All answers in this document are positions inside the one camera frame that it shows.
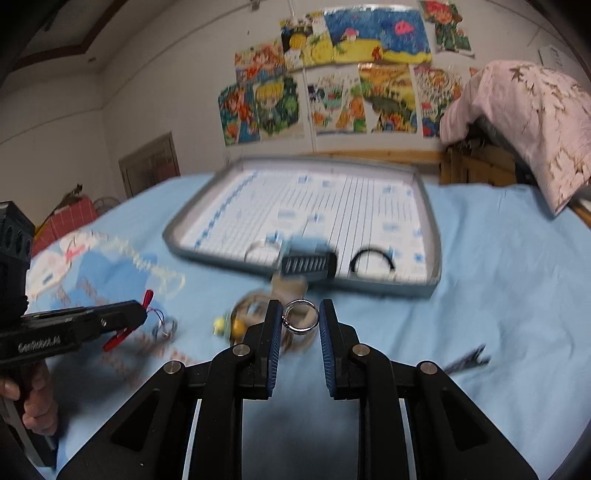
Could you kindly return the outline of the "person's left hand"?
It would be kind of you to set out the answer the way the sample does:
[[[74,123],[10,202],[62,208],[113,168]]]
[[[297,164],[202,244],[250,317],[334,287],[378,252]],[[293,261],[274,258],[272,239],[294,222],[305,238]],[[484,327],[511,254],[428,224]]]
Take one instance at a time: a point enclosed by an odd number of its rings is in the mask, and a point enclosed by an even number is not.
[[[58,429],[58,405],[45,361],[35,366],[30,392],[24,401],[22,422],[26,429],[42,436],[53,436]]]

